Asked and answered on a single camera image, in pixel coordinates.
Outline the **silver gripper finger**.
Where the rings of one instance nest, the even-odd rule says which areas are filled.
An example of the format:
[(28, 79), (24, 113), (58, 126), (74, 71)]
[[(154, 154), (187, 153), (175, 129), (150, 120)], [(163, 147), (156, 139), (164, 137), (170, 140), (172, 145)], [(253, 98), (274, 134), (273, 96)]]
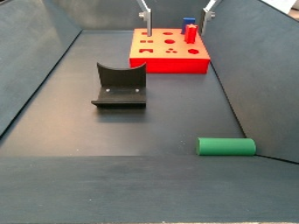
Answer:
[(215, 18), (215, 9), (220, 4), (222, 0), (210, 0), (207, 6), (202, 9), (200, 12), (200, 35), (204, 35), (207, 23)]
[(139, 12), (139, 17), (146, 21), (147, 36), (152, 36), (152, 10), (146, 4), (146, 0), (136, 0), (142, 11)]

